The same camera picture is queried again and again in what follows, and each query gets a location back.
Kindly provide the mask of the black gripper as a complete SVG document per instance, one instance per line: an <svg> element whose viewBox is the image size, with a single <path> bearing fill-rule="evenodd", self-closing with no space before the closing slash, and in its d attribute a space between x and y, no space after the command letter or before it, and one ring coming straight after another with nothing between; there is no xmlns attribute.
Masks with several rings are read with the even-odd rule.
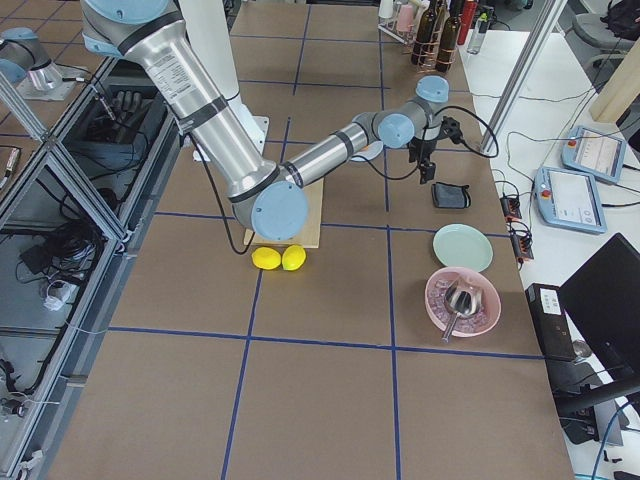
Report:
<svg viewBox="0 0 640 480"><path fill-rule="evenodd" d="M436 148L436 140L423 140L414 137L408 143L409 162L416 163L420 172L420 183L427 184L434 180L435 163L430 160Z"/></svg>

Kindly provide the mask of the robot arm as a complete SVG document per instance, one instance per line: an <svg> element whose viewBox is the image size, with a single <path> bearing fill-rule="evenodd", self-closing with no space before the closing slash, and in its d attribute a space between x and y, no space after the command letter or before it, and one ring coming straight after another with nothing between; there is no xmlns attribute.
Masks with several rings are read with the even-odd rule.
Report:
<svg viewBox="0 0 640 480"><path fill-rule="evenodd" d="M435 110L449 84L422 78L397 109L357 115L344 128L277 164L262 156L258 127L239 95L224 8L219 1L84 1L88 50L139 64L163 95L182 132L193 136L227 183L236 219L263 238L282 241L303 228L305 186L379 141L400 148L437 137Z"/></svg>
<svg viewBox="0 0 640 480"><path fill-rule="evenodd" d="M62 84L62 73L30 28L15 27L1 33L1 73L16 84L28 78L37 91Z"/></svg>

